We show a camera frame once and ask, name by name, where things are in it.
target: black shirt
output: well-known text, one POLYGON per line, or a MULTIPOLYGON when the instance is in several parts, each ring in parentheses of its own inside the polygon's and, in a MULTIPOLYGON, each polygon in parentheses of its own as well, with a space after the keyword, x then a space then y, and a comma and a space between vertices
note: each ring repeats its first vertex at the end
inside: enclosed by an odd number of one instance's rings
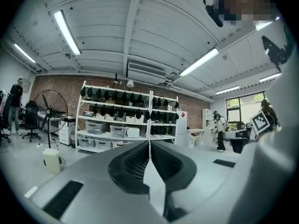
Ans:
POLYGON ((13 95, 10 106, 19 107, 20 96, 23 95, 23 87, 14 84, 13 87, 11 87, 10 95, 13 95))

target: black pants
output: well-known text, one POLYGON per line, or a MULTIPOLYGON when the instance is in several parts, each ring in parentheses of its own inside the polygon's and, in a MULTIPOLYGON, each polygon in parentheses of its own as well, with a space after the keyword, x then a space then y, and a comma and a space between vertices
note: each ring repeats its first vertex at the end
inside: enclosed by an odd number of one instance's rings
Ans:
POLYGON ((223 144, 223 132, 218 132, 218 149, 225 150, 224 144, 223 144))

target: headphones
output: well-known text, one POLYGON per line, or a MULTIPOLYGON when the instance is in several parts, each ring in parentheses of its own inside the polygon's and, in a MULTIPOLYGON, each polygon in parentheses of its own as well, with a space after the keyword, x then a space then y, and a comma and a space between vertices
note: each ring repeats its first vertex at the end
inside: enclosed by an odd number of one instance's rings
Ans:
POLYGON ((213 21, 217 24, 218 27, 223 27, 223 22, 219 18, 219 14, 216 11, 216 8, 214 5, 207 5, 206 0, 204 1, 204 5, 206 6, 206 11, 209 14, 209 16, 213 19, 213 21))

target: window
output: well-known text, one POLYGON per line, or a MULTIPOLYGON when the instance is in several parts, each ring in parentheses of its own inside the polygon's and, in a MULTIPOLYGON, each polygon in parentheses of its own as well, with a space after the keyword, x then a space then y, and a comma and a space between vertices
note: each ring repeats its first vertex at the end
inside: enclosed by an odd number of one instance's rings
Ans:
POLYGON ((237 123, 250 122, 250 118, 261 110, 261 102, 265 99, 264 92, 226 100, 228 122, 230 127, 237 123))

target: brick wall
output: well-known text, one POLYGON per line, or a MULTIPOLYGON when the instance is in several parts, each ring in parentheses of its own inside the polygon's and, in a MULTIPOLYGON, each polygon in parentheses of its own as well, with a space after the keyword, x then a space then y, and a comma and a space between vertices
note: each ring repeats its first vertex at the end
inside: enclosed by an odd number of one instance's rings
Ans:
MULTIPOLYGON (((30 100, 33 100, 40 92, 44 90, 55 90, 59 92, 68 105, 69 115, 76 115, 80 91, 83 82, 86 80, 87 85, 94 86, 113 86, 113 79, 103 77, 89 76, 37 76, 33 84, 30 100)), ((123 89, 123 85, 116 85, 116 89, 123 89)), ((140 93, 149 93, 150 90, 154 95, 164 96, 168 98, 176 98, 178 96, 179 108, 188 112, 188 126, 190 128, 201 128, 202 109, 209 109, 210 104, 190 96, 177 92, 150 87, 135 83, 131 91, 140 93)))

